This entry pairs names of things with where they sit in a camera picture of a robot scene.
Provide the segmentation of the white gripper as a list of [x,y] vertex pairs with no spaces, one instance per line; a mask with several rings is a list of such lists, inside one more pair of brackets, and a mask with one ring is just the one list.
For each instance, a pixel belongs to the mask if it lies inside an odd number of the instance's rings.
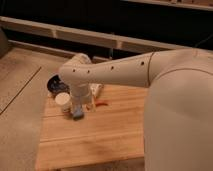
[[89,84],[71,85],[71,99],[73,103],[73,118],[80,119],[84,117],[82,106],[92,102],[92,93]]

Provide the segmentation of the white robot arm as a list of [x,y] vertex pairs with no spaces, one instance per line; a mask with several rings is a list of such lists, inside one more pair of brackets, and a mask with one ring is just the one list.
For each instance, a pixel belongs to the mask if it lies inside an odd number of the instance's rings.
[[76,104],[91,83],[146,87],[145,171],[213,171],[213,53],[150,52],[93,64],[78,54],[59,69]]

